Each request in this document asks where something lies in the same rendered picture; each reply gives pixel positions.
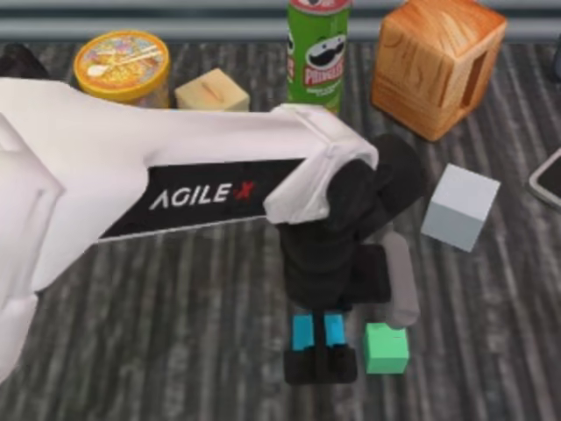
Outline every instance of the white cube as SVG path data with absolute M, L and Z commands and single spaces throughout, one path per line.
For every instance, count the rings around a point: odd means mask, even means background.
M 195 111 L 249 111 L 250 97 L 225 72 L 215 68 L 175 90 L 177 106 Z
M 448 164 L 423 221 L 421 233 L 471 252 L 500 183 Z

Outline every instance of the wooden cube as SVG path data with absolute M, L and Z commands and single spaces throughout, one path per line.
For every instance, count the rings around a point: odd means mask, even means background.
M 249 111 L 249 95 L 220 68 L 180 86 L 175 97 L 182 110 Z
M 466 0 L 409 0 L 380 28 L 372 103 L 438 140 L 483 98 L 507 27 Z

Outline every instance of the red x letter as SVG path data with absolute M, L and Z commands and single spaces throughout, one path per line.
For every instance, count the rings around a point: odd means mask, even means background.
M 249 196 L 252 193 L 253 187 L 255 187 L 255 184 L 253 182 L 242 182 L 242 188 L 239 190 L 234 190 L 236 200 L 249 200 Z

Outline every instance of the blue gripper pad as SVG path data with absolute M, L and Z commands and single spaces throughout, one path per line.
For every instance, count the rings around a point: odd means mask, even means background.
M 325 315 L 325 337 L 327 346 L 344 345 L 344 320 L 340 314 Z M 294 316 L 292 323 L 292 350 L 303 351 L 314 346 L 314 327 L 308 314 Z

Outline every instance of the round yellow lid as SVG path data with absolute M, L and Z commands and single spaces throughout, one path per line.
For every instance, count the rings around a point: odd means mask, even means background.
M 169 52 L 158 37 L 115 31 L 92 39 L 76 55 L 74 72 L 82 90 L 110 101 L 145 96 L 166 81 Z

